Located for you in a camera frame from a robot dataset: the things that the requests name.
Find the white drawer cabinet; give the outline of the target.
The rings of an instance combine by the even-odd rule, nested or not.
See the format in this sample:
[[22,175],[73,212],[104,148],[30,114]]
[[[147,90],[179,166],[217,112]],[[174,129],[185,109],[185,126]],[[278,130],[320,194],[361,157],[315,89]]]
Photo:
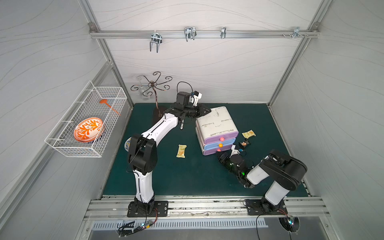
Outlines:
[[219,137],[236,138],[239,131],[225,106],[212,108],[211,112],[196,120],[196,125],[204,139]]

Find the black cookie packet one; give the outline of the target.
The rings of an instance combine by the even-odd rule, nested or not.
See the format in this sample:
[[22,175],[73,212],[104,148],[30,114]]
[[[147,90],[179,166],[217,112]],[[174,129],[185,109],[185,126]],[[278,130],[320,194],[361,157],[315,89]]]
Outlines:
[[239,142],[239,147],[244,150],[248,145],[250,145],[251,143],[248,141],[248,140],[244,140],[242,142]]

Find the purple drawer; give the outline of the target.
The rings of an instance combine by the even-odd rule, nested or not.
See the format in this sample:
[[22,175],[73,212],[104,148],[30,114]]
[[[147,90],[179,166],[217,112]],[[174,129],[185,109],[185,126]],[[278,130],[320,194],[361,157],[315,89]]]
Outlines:
[[203,143],[205,145],[216,143],[216,142],[221,142],[221,139],[224,139],[225,141],[230,140],[230,139],[235,139],[239,134],[238,131],[235,131],[235,132],[221,134],[221,135],[213,136],[213,137],[203,137],[203,134],[201,134],[199,129],[196,128],[196,132],[201,137],[201,139],[203,140]]
[[227,146],[227,147],[223,147],[223,148],[220,148],[220,149],[213,149],[213,150],[208,150],[208,151],[203,151],[202,148],[201,148],[201,150],[202,150],[202,154],[204,156],[208,156],[208,155],[215,154],[216,152],[224,152],[224,151],[230,150],[231,147],[232,147],[232,145],[231,146]]

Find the gold cookie packet two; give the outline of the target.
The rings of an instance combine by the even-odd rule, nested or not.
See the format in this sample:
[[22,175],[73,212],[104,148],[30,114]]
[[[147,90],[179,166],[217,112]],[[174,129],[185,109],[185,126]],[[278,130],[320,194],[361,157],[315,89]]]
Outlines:
[[254,132],[253,130],[249,130],[249,131],[247,131],[247,132],[242,133],[242,136],[243,136],[245,139],[249,139],[249,138],[251,138],[251,137],[255,137],[256,134],[255,134],[255,132]]

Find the blue drawer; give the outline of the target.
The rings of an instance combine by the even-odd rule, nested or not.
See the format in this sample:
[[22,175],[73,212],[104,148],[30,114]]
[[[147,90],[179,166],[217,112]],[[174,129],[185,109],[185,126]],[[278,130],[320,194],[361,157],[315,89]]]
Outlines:
[[210,143],[210,144],[204,144],[204,142],[201,138],[198,138],[198,140],[199,140],[199,144],[200,144],[202,150],[208,151],[208,150],[220,149],[223,147],[231,146],[235,142],[236,138],[227,139],[224,141],[218,141],[218,142],[214,142],[214,143]]

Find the gold cookie packet one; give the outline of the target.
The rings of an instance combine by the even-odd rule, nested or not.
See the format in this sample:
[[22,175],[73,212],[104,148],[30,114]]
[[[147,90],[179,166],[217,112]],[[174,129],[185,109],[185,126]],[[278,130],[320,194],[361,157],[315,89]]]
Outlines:
[[178,153],[177,158],[185,158],[185,151],[186,151],[187,145],[179,145],[178,146]]

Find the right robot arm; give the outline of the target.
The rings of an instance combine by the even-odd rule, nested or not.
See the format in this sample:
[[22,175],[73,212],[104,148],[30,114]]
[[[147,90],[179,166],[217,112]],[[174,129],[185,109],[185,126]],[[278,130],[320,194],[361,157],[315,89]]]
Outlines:
[[283,198],[297,189],[308,171],[302,161],[277,150],[272,150],[253,167],[247,166],[237,149],[226,152],[218,150],[216,156],[219,163],[233,173],[245,188],[253,188],[268,177],[274,180],[260,202],[265,213],[282,211]]

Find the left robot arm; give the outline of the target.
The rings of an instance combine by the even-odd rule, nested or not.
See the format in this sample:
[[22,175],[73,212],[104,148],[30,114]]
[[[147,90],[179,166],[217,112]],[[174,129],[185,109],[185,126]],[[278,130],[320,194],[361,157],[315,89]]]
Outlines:
[[136,196],[134,203],[150,212],[155,204],[152,173],[158,161],[157,146],[162,139],[185,118],[199,118],[212,110],[204,104],[184,106],[177,103],[165,110],[162,118],[142,134],[130,138],[129,165],[135,176]]

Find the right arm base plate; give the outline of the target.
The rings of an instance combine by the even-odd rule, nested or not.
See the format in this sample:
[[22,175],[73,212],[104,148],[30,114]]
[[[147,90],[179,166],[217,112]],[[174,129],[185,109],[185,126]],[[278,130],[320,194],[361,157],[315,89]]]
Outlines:
[[276,206],[268,202],[266,199],[252,200],[245,199],[243,205],[246,207],[249,216],[262,216],[262,215],[282,215],[288,214],[284,200],[281,200]]

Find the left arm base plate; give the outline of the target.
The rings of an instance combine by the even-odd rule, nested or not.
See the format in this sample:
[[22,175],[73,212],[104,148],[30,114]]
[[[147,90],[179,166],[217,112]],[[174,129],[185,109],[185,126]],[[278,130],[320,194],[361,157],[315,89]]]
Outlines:
[[138,200],[130,202],[128,206],[127,217],[166,217],[168,215],[168,201],[150,201],[144,204]]

